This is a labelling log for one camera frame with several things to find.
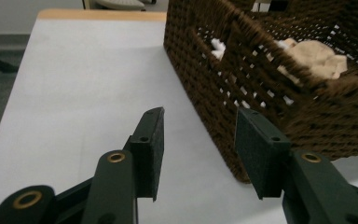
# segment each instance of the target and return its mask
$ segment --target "table surface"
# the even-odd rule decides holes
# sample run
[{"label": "table surface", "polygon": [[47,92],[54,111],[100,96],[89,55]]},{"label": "table surface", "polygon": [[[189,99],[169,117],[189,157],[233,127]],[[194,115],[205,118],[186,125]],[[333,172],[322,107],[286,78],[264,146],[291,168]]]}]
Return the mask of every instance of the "table surface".
[{"label": "table surface", "polygon": [[[165,13],[51,9],[35,22],[0,124],[0,202],[31,185],[58,194],[93,176],[143,113],[165,108],[158,199],[140,223],[285,223],[224,164],[162,47]],[[358,157],[335,162],[358,186]]]}]

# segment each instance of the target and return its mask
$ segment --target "wicker basket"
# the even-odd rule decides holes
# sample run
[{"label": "wicker basket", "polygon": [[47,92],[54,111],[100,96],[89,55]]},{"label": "wicker basket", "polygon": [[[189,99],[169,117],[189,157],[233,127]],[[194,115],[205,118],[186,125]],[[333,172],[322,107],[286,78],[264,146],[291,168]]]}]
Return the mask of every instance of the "wicker basket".
[{"label": "wicker basket", "polygon": [[[251,12],[246,0],[170,0],[164,47],[187,95],[236,178],[238,106],[264,114],[293,142],[331,160],[358,155],[358,1],[292,0],[284,12]],[[339,79],[310,74],[274,40],[314,39],[348,56]],[[226,43],[221,61],[211,40]],[[300,85],[277,68],[283,65]]]}]

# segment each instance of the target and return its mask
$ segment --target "cloth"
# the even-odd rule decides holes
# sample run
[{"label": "cloth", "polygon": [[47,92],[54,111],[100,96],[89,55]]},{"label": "cloth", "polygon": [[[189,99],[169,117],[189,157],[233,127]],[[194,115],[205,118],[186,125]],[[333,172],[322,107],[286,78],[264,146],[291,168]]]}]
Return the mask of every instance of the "cloth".
[{"label": "cloth", "polygon": [[[316,77],[337,79],[341,73],[348,70],[345,55],[336,55],[331,48],[317,40],[297,43],[289,38],[277,44],[298,64],[307,66]],[[280,70],[287,74],[285,69],[280,68]]]}]

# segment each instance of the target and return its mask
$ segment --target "table edge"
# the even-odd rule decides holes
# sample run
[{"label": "table edge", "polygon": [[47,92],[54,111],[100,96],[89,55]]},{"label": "table edge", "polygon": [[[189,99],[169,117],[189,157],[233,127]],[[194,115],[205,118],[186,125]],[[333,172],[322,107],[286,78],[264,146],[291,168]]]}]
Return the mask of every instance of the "table edge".
[{"label": "table edge", "polygon": [[37,15],[40,20],[166,21],[166,12],[113,11],[49,8]]}]

